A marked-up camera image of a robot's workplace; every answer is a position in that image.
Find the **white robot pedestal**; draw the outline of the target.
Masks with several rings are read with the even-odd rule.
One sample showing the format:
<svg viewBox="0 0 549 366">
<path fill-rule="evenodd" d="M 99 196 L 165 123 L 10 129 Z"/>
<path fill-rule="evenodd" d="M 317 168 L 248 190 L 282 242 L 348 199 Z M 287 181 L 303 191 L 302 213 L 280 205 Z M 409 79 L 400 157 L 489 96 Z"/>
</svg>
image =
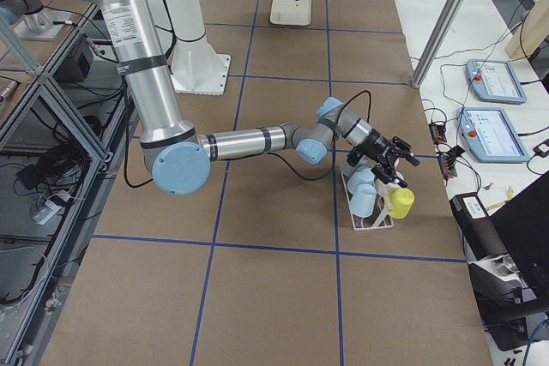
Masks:
<svg viewBox="0 0 549 366">
<path fill-rule="evenodd" d="M 166 0 L 177 43 L 171 72 L 179 93 L 222 95 L 231 57 L 209 44 L 199 0 Z"/>
</svg>

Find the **near blue teach pendant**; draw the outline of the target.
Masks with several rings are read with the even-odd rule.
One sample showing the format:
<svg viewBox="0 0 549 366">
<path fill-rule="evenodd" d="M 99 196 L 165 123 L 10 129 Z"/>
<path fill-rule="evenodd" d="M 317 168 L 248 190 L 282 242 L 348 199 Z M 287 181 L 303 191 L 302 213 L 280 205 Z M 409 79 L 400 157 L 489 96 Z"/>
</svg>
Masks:
<svg viewBox="0 0 549 366">
<path fill-rule="evenodd" d="M 464 107 L 457 120 L 468 151 L 480 163 L 521 164 L 529 159 L 503 109 Z"/>
</svg>

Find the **pale green white cup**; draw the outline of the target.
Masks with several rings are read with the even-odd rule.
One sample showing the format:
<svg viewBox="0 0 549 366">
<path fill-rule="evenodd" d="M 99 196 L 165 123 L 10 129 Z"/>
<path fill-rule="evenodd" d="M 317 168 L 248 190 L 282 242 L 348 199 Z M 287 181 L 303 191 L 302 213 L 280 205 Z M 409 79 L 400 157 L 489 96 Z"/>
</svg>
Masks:
<svg viewBox="0 0 549 366">
<path fill-rule="evenodd" d="M 407 183 L 403 180 L 402 177 L 398 177 L 393 182 L 385 183 L 383 185 L 383 192 L 386 196 L 389 196 L 395 190 L 404 189 L 406 187 L 407 187 Z"/>
</svg>

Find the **aluminium frame post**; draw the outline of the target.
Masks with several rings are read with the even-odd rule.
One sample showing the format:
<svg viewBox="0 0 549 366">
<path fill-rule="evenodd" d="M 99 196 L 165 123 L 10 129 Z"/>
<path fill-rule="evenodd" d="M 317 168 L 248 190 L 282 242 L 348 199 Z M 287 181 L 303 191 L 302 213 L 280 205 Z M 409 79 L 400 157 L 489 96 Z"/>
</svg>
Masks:
<svg viewBox="0 0 549 366">
<path fill-rule="evenodd" d="M 423 80 L 426 78 L 426 75 L 442 46 L 453 20 L 462 6 L 463 1 L 464 0 L 446 0 L 431 32 L 430 38 L 428 39 L 421 54 L 419 63 L 413 72 L 413 77 L 411 79 L 412 87 L 419 88 Z"/>
</svg>

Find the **far orange black connector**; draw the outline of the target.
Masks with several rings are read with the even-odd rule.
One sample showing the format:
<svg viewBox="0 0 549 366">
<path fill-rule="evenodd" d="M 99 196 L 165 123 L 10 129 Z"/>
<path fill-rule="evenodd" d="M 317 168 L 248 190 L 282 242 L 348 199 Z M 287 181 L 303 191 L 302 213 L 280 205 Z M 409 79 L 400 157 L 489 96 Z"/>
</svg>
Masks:
<svg viewBox="0 0 549 366">
<path fill-rule="evenodd" d="M 446 128 L 444 124 L 439 123 L 430 123 L 429 124 L 429 130 L 431 134 L 431 138 L 434 145 L 446 143 Z"/>
</svg>

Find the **far blue teach pendant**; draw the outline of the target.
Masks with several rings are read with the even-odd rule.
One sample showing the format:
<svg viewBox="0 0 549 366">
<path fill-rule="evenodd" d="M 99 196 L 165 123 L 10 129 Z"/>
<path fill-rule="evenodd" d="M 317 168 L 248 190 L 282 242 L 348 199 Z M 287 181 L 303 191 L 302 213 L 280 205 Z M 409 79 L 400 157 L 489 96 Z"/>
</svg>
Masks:
<svg viewBox="0 0 549 366">
<path fill-rule="evenodd" d="M 527 102 L 522 85 L 510 63 L 469 59 L 466 71 L 472 89 L 479 100 L 512 105 Z"/>
</svg>

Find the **cream plastic tray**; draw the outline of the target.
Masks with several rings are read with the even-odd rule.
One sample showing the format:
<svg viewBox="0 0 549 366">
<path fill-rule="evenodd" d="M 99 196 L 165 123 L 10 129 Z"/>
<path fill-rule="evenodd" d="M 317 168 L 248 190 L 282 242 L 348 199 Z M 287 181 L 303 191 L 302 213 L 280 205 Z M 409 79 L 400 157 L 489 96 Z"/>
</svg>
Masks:
<svg viewBox="0 0 549 366">
<path fill-rule="evenodd" d="M 312 0 L 272 0 L 269 22 L 278 26 L 307 27 L 311 24 Z"/>
</svg>

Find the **blue teach pendant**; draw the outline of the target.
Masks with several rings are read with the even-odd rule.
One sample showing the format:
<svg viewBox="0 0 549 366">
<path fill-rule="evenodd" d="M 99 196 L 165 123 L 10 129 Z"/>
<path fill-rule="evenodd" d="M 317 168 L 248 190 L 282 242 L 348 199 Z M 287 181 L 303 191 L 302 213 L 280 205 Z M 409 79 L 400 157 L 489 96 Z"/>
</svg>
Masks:
<svg viewBox="0 0 549 366">
<path fill-rule="evenodd" d="M 468 151 L 480 163 L 521 164 L 529 159 L 503 109 L 464 107 L 457 120 Z"/>
<path fill-rule="evenodd" d="M 527 102 L 522 85 L 510 63 L 469 59 L 466 71 L 472 89 L 479 100 L 512 105 Z"/>
</svg>

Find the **black box with label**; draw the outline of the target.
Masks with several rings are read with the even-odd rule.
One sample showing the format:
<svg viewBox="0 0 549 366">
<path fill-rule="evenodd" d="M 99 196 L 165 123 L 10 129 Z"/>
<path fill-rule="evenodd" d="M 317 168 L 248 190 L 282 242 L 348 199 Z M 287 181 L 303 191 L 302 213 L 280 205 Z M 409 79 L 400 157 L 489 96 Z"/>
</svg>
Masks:
<svg viewBox="0 0 549 366">
<path fill-rule="evenodd" d="M 449 201 L 455 220 L 477 260 L 487 256 L 507 255 L 491 217 L 474 193 L 459 194 Z"/>
</svg>

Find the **wooden board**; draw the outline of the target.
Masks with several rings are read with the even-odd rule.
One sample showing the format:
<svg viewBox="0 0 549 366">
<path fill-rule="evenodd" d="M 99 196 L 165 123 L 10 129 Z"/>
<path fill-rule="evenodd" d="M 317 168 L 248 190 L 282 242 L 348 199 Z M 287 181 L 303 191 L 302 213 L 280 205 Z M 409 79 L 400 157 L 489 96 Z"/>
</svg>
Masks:
<svg viewBox="0 0 549 366">
<path fill-rule="evenodd" d="M 507 55 L 519 58 L 531 55 L 548 36 L 548 0 L 533 0 L 534 6 L 525 22 L 505 46 Z"/>
</svg>

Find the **yellow plastic cup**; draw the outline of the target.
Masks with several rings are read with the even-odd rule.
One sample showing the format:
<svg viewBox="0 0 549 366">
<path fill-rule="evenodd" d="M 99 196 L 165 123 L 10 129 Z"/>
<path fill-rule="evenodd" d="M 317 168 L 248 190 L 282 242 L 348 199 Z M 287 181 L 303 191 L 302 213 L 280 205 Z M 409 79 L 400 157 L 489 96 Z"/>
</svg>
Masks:
<svg viewBox="0 0 549 366">
<path fill-rule="evenodd" d="M 405 219 L 415 202 L 415 196 L 411 189 L 399 188 L 390 193 L 389 200 L 392 206 L 389 216 L 393 219 Z"/>
</svg>

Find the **near orange black connector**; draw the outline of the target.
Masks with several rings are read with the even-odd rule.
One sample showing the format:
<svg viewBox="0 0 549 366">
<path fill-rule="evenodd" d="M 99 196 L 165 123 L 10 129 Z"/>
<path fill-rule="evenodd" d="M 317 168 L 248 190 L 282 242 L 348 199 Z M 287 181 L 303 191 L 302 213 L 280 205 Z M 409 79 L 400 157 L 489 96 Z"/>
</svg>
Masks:
<svg viewBox="0 0 549 366">
<path fill-rule="evenodd" d="M 437 155 L 437 162 L 445 181 L 457 177 L 457 172 L 455 170 L 455 161 L 447 153 L 439 153 Z"/>
</svg>

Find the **blue cup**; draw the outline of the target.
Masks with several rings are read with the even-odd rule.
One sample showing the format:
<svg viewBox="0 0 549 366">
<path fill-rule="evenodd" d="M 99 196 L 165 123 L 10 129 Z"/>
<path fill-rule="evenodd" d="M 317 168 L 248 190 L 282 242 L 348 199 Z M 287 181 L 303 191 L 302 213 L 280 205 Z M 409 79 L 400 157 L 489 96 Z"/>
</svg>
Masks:
<svg viewBox="0 0 549 366">
<path fill-rule="evenodd" d="M 362 184 L 349 201 L 351 214 L 360 218 L 368 218 L 372 215 L 377 191 L 372 185 Z"/>
<path fill-rule="evenodd" d="M 362 184 L 372 185 L 375 180 L 371 168 L 360 166 L 347 180 L 347 191 L 354 195 Z"/>
</svg>

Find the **black computer monitor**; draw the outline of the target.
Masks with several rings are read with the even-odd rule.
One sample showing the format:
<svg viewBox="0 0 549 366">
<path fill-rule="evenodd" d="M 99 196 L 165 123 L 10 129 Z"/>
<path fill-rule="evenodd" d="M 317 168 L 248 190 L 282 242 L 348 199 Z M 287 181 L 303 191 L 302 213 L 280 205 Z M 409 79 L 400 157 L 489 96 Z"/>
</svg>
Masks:
<svg viewBox="0 0 549 366">
<path fill-rule="evenodd" d="M 499 208 L 491 220 L 536 295 L 548 295 L 548 175 L 537 178 Z"/>
</svg>

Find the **orange black connector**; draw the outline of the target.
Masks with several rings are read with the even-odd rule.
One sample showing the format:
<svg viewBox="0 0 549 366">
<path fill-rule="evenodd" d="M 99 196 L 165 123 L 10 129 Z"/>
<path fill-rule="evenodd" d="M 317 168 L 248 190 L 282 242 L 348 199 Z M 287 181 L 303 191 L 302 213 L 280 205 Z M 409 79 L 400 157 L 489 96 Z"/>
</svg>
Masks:
<svg viewBox="0 0 549 366">
<path fill-rule="evenodd" d="M 437 162 L 445 181 L 457 177 L 457 172 L 455 170 L 455 161 L 447 153 L 439 153 L 437 155 Z"/>
<path fill-rule="evenodd" d="M 431 134 L 431 138 L 434 145 L 446 143 L 446 128 L 444 124 L 439 123 L 430 123 L 429 124 L 429 130 Z"/>
</svg>

